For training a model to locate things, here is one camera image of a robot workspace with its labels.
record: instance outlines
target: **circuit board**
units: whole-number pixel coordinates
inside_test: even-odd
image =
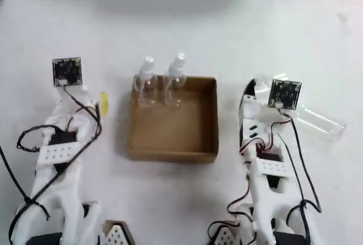
[[[300,89],[301,82],[274,79],[271,85],[268,107],[295,110]]]
[[[81,58],[54,59],[53,82],[55,87],[82,85]]]

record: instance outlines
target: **white mounting plate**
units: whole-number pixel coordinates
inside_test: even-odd
[[[214,245],[234,245],[235,239],[228,227],[223,228],[218,234]]]
[[[40,148],[38,165],[60,164],[69,162],[81,149],[79,142],[63,143]]]
[[[127,242],[125,234],[119,225],[113,225],[109,231],[105,242],[105,245],[131,245]]]
[[[292,173],[284,162],[256,158],[252,161],[251,168],[255,167],[258,174],[279,177],[291,177]]]

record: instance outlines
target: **open cardboard box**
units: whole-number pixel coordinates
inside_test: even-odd
[[[134,160],[213,163],[218,154],[217,82],[187,77],[180,108],[164,103],[163,76],[158,76],[158,102],[153,108],[130,101],[128,153]]]

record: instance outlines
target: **transparent container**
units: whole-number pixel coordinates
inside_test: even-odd
[[[184,54],[179,53],[164,77],[164,102],[169,107],[180,107],[182,104],[180,90],[187,80],[183,73],[184,64]]]
[[[158,77],[153,73],[154,60],[146,57],[140,72],[135,76],[134,88],[139,92],[138,105],[153,107],[158,98]]]

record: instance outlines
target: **white tabletop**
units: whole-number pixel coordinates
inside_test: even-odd
[[[316,220],[326,244],[358,244],[362,42],[357,0],[3,0],[0,144],[29,192],[37,155],[16,150],[16,140],[54,106],[52,59],[80,56],[84,82],[93,92],[106,90],[110,101],[104,132],[83,156],[83,197],[102,202],[106,218],[127,222],[137,244],[205,244],[208,224],[228,218],[226,205],[247,185],[238,155],[243,85],[257,73],[287,73],[303,83],[301,102],[348,124],[329,153],[306,142],[303,151],[322,202]],[[177,52],[186,55],[186,74],[217,78],[216,162],[128,160],[132,77],[146,55],[164,73]],[[0,184],[0,243],[7,244],[22,197],[3,166]]]

